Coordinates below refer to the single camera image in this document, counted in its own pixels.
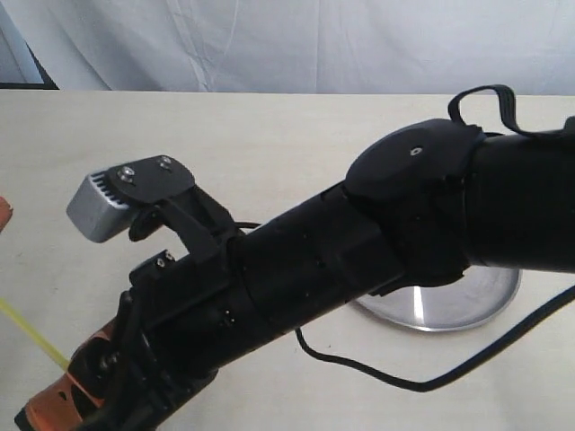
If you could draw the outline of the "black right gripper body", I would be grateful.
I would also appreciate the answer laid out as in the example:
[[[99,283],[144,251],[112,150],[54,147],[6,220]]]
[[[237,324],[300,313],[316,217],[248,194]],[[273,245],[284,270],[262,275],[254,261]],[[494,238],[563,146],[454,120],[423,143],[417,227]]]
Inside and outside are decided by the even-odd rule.
[[[154,430],[213,382],[217,371],[270,340],[240,266],[191,256],[131,273],[132,298],[114,326],[119,363],[103,430]]]

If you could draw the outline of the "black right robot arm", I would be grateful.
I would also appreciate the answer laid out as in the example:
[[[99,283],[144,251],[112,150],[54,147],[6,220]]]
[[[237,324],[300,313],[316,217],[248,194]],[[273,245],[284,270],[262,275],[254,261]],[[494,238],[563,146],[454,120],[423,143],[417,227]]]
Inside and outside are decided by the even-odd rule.
[[[574,269],[574,123],[488,134],[431,119],[250,233],[164,156],[88,175],[67,213],[93,242],[165,226],[187,255],[135,268],[115,318],[15,417],[21,430],[153,430],[238,358],[363,295],[472,265]]]

